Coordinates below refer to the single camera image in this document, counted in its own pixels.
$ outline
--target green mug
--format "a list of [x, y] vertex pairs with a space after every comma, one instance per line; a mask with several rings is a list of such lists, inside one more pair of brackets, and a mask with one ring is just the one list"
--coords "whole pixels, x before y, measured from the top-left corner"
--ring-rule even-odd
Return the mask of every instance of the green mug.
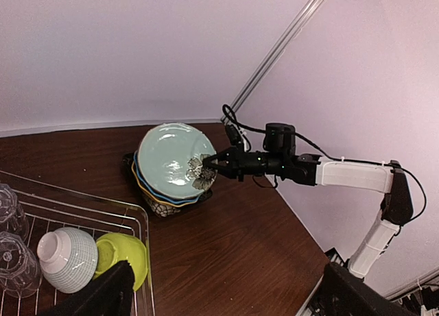
[[96, 240], [97, 267], [93, 278], [97, 278], [113, 265], [127, 260], [134, 272], [134, 291], [145, 282], [148, 273], [147, 250], [142, 241], [134, 236], [109, 232]]

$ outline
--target clear drinking glass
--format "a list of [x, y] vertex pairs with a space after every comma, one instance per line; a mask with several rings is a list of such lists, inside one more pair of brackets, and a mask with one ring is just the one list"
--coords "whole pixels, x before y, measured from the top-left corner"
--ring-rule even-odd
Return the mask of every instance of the clear drinking glass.
[[0, 231], [19, 235], [23, 241], [29, 234], [25, 212], [7, 184], [0, 184]]
[[0, 232], [0, 286], [12, 297], [29, 297], [41, 284], [35, 255], [20, 236]]

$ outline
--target wooden table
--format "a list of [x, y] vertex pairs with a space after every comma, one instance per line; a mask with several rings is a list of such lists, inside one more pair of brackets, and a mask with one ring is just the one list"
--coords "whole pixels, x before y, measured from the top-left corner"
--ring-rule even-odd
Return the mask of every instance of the wooden table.
[[[222, 124], [195, 126], [217, 150], [228, 147]], [[2, 138], [0, 169], [137, 202], [121, 174], [121, 159], [137, 148], [148, 129]], [[164, 219], [149, 215], [159, 316], [295, 315], [327, 263], [281, 196], [252, 180], [219, 177], [212, 198], [203, 204]]]

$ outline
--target white plate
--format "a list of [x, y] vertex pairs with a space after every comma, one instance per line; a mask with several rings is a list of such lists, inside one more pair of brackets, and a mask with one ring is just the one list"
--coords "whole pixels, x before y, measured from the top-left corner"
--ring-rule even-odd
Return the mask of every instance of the white plate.
[[215, 180], [216, 172], [202, 169], [202, 159], [216, 154], [210, 140], [182, 123], [156, 126], [143, 138], [139, 170], [158, 193], [174, 199], [201, 195]]

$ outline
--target white wall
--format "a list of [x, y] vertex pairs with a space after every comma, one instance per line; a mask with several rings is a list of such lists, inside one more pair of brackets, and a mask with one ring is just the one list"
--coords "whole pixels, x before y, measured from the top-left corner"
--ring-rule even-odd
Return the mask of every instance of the white wall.
[[[367, 277], [380, 293], [439, 265], [438, 45], [439, 0], [328, 0], [238, 113], [257, 127], [294, 124], [333, 156], [396, 159], [416, 174], [429, 206]], [[298, 152], [311, 151], [298, 144]], [[418, 212], [422, 199], [411, 183]], [[322, 249], [335, 246], [344, 258], [382, 198], [291, 182], [279, 191]]]
[[219, 119], [305, 3], [0, 0], [0, 132]]

